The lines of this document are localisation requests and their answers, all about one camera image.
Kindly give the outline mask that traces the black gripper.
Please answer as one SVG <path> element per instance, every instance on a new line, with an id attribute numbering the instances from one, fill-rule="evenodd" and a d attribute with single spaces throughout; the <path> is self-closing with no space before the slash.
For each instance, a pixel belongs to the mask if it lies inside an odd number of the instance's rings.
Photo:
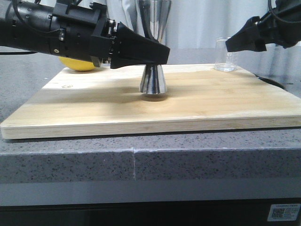
<path id="1" fill-rule="evenodd" d="M 77 0 L 58 0 L 54 7 L 40 1 L 0 2 L 0 44 L 8 48 L 119 67 L 116 22 L 107 6 L 93 2 L 89 8 Z"/>
<path id="2" fill-rule="evenodd" d="M 228 52 L 244 50 L 263 52 L 266 43 L 284 48 L 301 41 L 301 2 L 299 0 L 269 0 L 268 12 L 253 16 L 226 41 Z"/>

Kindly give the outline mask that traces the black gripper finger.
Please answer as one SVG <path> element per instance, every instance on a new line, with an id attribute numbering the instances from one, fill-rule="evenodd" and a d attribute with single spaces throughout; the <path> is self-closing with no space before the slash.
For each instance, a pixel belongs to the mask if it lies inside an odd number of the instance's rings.
<path id="1" fill-rule="evenodd" d="M 167 63 L 169 53 L 169 47 L 135 33 L 120 22 L 113 45 L 111 69 L 130 65 L 163 65 Z"/>

